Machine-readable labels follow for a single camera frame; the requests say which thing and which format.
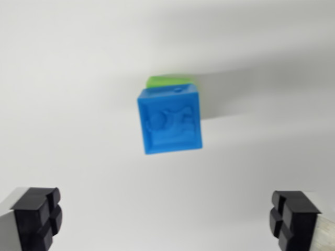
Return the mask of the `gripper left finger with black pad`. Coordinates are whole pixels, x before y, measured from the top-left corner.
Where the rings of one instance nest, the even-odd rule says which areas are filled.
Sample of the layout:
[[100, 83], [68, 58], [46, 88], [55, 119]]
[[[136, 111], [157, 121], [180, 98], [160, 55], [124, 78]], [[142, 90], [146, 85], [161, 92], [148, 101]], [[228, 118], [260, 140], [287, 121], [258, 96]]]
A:
[[60, 191], [18, 187], [1, 202], [1, 250], [47, 251], [60, 231]]

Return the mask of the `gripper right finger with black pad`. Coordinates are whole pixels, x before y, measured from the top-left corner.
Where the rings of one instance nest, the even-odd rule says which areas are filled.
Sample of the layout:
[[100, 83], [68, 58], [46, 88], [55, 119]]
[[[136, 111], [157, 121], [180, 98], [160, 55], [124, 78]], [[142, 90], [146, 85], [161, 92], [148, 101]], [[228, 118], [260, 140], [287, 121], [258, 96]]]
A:
[[270, 229], [283, 251], [334, 250], [334, 209], [315, 192], [274, 191]]

